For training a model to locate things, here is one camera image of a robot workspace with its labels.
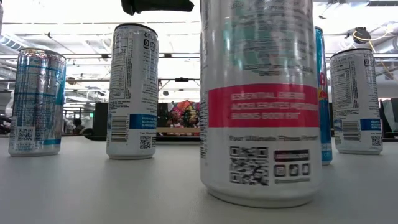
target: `aluminum can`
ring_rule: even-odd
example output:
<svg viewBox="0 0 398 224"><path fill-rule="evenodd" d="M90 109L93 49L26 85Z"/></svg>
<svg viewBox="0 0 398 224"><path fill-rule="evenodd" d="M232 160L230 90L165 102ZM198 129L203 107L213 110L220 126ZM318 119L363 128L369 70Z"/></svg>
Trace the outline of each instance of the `aluminum can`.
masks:
<svg viewBox="0 0 398 224"><path fill-rule="evenodd" d="M315 27L315 44L317 46L319 129L322 165L329 165L333 154L331 152L328 78L326 73L325 41L323 39L323 31L319 27Z"/></svg>
<svg viewBox="0 0 398 224"><path fill-rule="evenodd" d="M330 68L337 150L348 154L380 154L382 131L371 49L349 49L334 54Z"/></svg>
<svg viewBox="0 0 398 224"><path fill-rule="evenodd" d="M148 159L155 153L157 34L141 24L118 25L113 35L106 153Z"/></svg>
<svg viewBox="0 0 398 224"><path fill-rule="evenodd" d="M18 55L11 156L47 156L60 151L66 59L49 50L25 48Z"/></svg>
<svg viewBox="0 0 398 224"><path fill-rule="evenodd" d="M250 207L305 204L321 150L312 1L201 1L200 177Z"/></svg>

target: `blue and silver can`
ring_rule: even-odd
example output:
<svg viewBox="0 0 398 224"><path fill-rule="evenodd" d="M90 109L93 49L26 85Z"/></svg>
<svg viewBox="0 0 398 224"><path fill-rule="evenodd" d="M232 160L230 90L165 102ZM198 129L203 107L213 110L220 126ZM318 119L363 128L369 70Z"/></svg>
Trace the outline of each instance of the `blue and silver can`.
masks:
<svg viewBox="0 0 398 224"><path fill-rule="evenodd" d="M25 48L19 52L11 156L58 154L62 135L66 58L56 52Z"/></svg>
<svg viewBox="0 0 398 224"><path fill-rule="evenodd" d="M156 32L120 24L113 34L106 153L111 159L149 159L156 151Z"/></svg>
<svg viewBox="0 0 398 224"><path fill-rule="evenodd" d="M319 127L322 149L322 165L329 165L332 160L328 79L326 75L325 41L323 31L315 27L315 42L317 45L317 73L319 100Z"/></svg>

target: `table surface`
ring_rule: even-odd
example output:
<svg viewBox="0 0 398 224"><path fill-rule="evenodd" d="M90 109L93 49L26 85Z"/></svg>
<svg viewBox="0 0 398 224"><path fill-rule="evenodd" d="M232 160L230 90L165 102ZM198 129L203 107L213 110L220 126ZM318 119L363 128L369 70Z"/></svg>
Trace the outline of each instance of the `table surface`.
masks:
<svg viewBox="0 0 398 224"><path fill-rule="evenodd" d="M199 179L199 146L158 146L153 159L112 161L105 142L62 141L57 156L11 158L0 139L0 223L397 223L398 144L381 156L334 153L307 205L222 202Z"/></svg>

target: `qr code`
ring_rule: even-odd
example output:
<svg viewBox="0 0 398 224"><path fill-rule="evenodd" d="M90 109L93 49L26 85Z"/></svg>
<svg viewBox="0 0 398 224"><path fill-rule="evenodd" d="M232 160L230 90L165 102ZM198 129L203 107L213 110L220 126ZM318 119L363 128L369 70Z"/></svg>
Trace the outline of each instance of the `qr code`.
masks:
<svg viewBox="0 0 398 224"><path fill-rule="evenodd" d="M381 136L372 136L372 146L381 146Z"/></svg>
<svg viewBox="0 0 398 224"><path fill-rule="evenodd" d="M140 149L150 149L151 142L152 142L152 136L140 136L139 137L139 148Z"/></svg>
<svg viewBox="0 0 398 224"><path fill-rule="evenodd" d="M17 141L33 141L34 132L34 127L18 127Z"/></svg>
<svg viewBox="0 0 398 224"><path fill-rule="evenodd" d="M230 147L229 181L235 184L269 184L267 147Z"/></svg>

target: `can rim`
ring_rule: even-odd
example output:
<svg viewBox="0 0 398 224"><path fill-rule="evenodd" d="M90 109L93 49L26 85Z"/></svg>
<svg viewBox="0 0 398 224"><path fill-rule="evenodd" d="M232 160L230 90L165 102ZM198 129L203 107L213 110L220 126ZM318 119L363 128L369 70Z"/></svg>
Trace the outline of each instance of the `can rim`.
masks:
<svg viewBox="0 0 398 224"><path fill-rule="evenodd" d="M65 60L67 59L67 58L66 58L65 56L63 56L62 54L60 54L60 53L58 53L58 52L55 52L55 51L53 51L53 50L45 50L45 49L40 49L40 48L35 48L35 47L24 47L24 48L20 49L19 52L21 52L21 51L23 51L23 50L41 50L41 51L43 51L43 52L45 52L45 53L50 53L50 54L55 54L55 55L61 56L61 57L63 57Z"/></svg>
<svg viewBox="0 0 398 224"><path fill-rule="evenodd" d="M350 51L354 51L354 50L369 50L370 52L372 52L372 49L367 49L367 48L362 47L362 48L356 48L356 49L348 49L348 50L344 50L342 52L335 53L330 58L332 58L332 57L334 57L336 55L339 55L339 54L342 54L342 53L346 53L346 52L350 52Z"/></svg>
<svg viewBox="0 0 398 224"><path fill-rule="evenodd" d="M315 28L320 30L323 33L323 29L321 27L315 26Z"/></svg>
<svg viewBox="0 0 398 224"><path fill-rule="evenodd" d="M117 25L114 28L114 30L116 31L116 29L118 29L119 27L122 27L122 26L139 26L139 27L143 27L143 28L149 29L150 31L154 32L156 34L156 37L157 37L157 33L156 33L156 31L154 29L150 28L149 26L145 26L145 25L138 24L138 23L135 23L135 22L127 22L127 23L119 24L119 25Z"/></svg>

